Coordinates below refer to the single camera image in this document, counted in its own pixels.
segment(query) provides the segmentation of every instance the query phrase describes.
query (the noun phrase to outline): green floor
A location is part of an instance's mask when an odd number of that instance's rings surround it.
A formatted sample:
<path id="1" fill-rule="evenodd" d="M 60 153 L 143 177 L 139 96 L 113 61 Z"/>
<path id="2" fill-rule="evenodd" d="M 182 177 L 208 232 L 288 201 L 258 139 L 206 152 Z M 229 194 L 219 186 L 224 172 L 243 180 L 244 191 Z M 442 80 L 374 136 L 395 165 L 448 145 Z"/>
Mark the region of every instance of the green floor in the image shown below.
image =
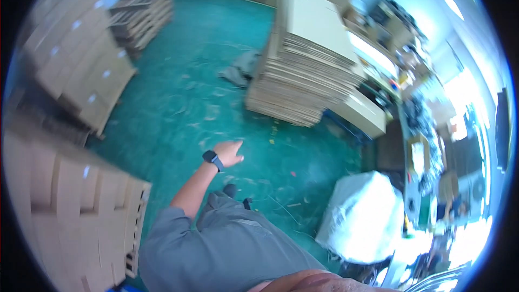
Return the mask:
<path id="1" fill-rule="evenodd" d="M 140 74 L 114 109 L 106 139 L 88 142 L 153 184 L 143 239 L 204 151 L 243 140 L 245 160 L 218 174 L 209 191 L 236 184 L 238 199 L 251 197 L 253 209 L 337 271 L 338 262 L 313 237 L 335 181 L 360 171 L 360 149 L 329 122 L 295 127 L 245 110 L 245 90 L 217 77 L 241 53 L 263 48 L 275 9 L 247 0 L 174 0 L 173 10 L 172 22 L 135 63 Z M 143 287 L 139 279 L 133 284 Z"/>

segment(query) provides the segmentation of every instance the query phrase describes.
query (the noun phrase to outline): gray shirt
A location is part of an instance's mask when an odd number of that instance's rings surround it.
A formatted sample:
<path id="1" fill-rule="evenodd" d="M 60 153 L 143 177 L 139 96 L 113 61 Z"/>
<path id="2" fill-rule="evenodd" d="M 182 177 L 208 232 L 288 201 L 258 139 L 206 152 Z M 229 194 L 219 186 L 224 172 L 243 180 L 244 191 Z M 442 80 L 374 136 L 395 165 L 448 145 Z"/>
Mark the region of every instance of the gray shirt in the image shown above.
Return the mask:
<path id="1" fill-rule="evenodd" d="M 209 194 L 197 223 L 177 207 L 157 215 L 139 250 L 139 271 L 150 292 L 245 292 L 307 269 L 326 270 L 257 212 L 221 192 Z"/>

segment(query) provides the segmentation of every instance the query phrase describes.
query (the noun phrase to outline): debris on floor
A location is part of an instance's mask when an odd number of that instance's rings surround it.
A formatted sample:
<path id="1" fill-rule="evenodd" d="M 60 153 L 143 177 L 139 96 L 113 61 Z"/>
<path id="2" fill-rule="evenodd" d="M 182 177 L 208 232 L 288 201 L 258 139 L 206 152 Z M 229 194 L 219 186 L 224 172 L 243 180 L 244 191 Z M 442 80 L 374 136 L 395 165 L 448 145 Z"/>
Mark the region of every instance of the debris on floor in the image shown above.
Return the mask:
<path id="1" fill-rule="evenodd" d="M 243 53 L 234 60 L 232 66 L 220 71 L 218 77 L 225 78 L 238 87 L 246 88 L 256 70 L 260 55 L 261 53 L 254 49 Z"/>

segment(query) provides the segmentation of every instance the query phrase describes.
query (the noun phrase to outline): plastic-wrapped bundle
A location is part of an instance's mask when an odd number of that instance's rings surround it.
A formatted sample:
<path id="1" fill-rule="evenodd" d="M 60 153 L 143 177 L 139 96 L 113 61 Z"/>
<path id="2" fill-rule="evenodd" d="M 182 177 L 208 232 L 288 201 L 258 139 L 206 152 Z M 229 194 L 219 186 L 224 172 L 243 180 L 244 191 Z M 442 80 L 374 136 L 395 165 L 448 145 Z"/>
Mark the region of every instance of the plastic-wrapped bundle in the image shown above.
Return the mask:
<path id="1" fill-rule="evenodd" d="M 404 202 L 379 172 L 337 181 L 315 241 L 350 263 L 385 260 L 402 238 Z"/>
<path id="2" fill-rule="evenodd" d="M 438 137 L 434 130 L 435 121 L 432 118 L 431 110 L 421 94 L 411 97 L 411 99 L 405 102 L 403 107 L 411 134 L 414 136 L 422 133 L 429 142 L 429 151 L 431 154 L 430 168 L 428 172 L 424 173 L 418 183 L 420 194 L 425 196 L 431 193 L 433 188 L 438 185 L 444 168 L 442 153 L 438 146 Z"/>

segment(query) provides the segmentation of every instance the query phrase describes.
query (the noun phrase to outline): skin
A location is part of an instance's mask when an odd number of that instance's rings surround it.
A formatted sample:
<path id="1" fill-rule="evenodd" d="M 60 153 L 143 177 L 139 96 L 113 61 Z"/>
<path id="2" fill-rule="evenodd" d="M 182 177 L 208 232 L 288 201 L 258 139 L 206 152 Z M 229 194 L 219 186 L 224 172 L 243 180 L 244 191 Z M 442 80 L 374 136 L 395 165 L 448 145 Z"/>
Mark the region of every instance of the skin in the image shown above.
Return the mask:
<path id="1" fill-rule="evenodd" d="M 233 166 L 243 161 L 242 155 L 237 155 L 243 141 L 226 141 L 217 144 L 213 151 L 225 167 Z M 204 162 L 191 178 L 180 188 L 180 191 L 171 200 L 170 205 L 184 210 L 185 215 L 194 219 L 207 187 L 218 173 L 218 168 L 211 163 Z M 351 278 L 342 278 L 336 274 L 322 270 L 304 270 L 268 283 L 261 292 L 389 292 L 391 289 L 374 288 L 359 283 Z"/>

